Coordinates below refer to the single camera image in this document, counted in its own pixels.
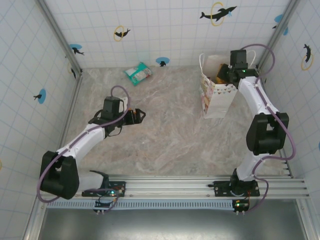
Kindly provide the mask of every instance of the tiled wall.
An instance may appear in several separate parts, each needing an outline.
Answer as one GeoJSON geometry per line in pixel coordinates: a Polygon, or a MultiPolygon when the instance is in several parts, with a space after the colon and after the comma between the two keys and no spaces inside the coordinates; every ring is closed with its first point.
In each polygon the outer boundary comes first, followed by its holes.
{"type": "MultiPolygon", "coordinates": [[[[271,101],[290,117],[297,154],[289,165],[295,177],[305,178],[316,209],[312,213],[320,219],[320,1],[302,1],[293,18],[276,46],[275,68],[265,87],[271,101]],[[305,45],[311,49],[307,63],[305,45]]],[[[284,150],[288,156],[292,152],[288,140],[284,150]]]]}
{"type": "Polygon", "coordinates": [[[1,240],[23,236],[42,155],[58,147],[76,83],[67,66],[34,0],[0,1],[1,240]]]}
{"type": "MultiPolygon", "coordinates": [[[[252,43],[267,44],[289,0],[46,0],[82,68],[197,65],[199,54],[228,56],[252,43]],[[219,9],[226,10],[218,21],[219,9]],[[115,35],[130,31],[121,38],[115,35]]],[[[258,49],[257,58],[263,50],[258,49]]]]}

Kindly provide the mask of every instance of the blue circle sticker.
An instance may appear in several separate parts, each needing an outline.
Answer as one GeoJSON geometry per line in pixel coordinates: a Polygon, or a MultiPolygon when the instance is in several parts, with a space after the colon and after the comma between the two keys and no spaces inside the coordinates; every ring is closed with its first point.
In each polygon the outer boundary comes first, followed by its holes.
{"type": "Polygon", "coordinates": [[[79,44],[70,44],[70,48],[82,49],[82,46],[79,44]]]}
{"type": "Polygon", "coordinates": [[[160,67],[164,67],[166,66],[169,62],[170,62],[170,59],[167,58],[167,57],[164,57],[164,56],[161,56],[161,57],[158,57],[156,60],[155,60],[156,63],[160,64],[160,67]]]}
{"type": "Polygon", "coordinates": [[[44,88],[42,88],[41,90],[40,90],[40,92],[39,92],[39,97],[38,97],[38,102],[40,103],[40,104],[43,104],[44,102],[45,102],[45,100],[46,100],[46,95],[47,95],[47,93],[46,93],[46,90],[44,89],[44,88]]]}

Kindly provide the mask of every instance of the bag handle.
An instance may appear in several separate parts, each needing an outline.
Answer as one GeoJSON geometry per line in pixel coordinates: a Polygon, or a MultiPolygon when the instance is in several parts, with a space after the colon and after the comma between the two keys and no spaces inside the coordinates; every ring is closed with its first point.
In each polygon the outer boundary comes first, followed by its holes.
{"type": "Polygon", "coordinates": [[[205,57],[204,57],[204,53],[201,53],[200,56],[199,56],[199,64],[200,64],[200,69],[201,69],[201,75],[203,77],[203,79],[208,83],[208,85],[210,86],[212,83],[209,81],[209,79],[207,78],[207,76],[204,74],[203,72],[203,65],[204,65],[204,61],[205,61],[205,57]]]}

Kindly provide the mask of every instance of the dolphin sticker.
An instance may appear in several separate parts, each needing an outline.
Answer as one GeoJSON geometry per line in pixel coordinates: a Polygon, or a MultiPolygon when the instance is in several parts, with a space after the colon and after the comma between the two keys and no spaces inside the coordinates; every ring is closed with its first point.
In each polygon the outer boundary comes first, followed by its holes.
{"type": "Polygon", "coordinates": [[[219,10],[218,10],[218,12],[219,13],[217,13],[217,14],[213,14],[213,15],[205,15],[205,13],[204,12],[201,12],[201,19],[202,18],[206,18],[206,19],[215,19],[215,21],[217,22],[217,21],[219,21],[221,18],[223,18],[223,17],[225,17],[225,16],[230,16],[231,15],[231,12],[233,11],[233,10],[235,10],[235,8],[236,8],[237,6],[232,6],[232,7],[229,7],[229,8],[227,8],[227,9],[225,9],[225,8],[220,8],[219,10]]]}
{"type": "Polygon", "coordinates": [[[311,57],[311,48],[310,46],[308,46],[307,44],[304,45],[303,47],[304,49],[306,49],[306,59],[305,59],[305,63],[307,63],[311,57]]]}
{"type": "Polygon", "coordinates": [[[126,36],[128,34],[128,32],[130,31],[130,29],[126,29],[126,31],[123,33],[122,35],[122,31],[121,32],[115,32],[114,34],[117,35],[120,38],[123,38],[124,36],[126,36]]]}

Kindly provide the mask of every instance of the black dolphin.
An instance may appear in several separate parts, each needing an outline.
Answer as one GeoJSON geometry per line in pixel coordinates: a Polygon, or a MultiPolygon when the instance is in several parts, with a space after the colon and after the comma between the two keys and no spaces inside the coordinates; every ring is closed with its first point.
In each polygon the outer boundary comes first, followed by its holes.
{"type": "Polygon", "coordinates": [[[219,13],[217,14],[214,14],[214,15],[205,15],[204,12],[201,12],[201,19],[202,18],[206,18],[206,19],[216,19],[215,21],[217,22],[220,18],[223,18],[224,16],[228,15],[230,12],[232,12],[237,6],[232,6],[232,7],[229,7],[227,9],[224,9],[224,8],[220,8],[218,10],[219,13]]]}

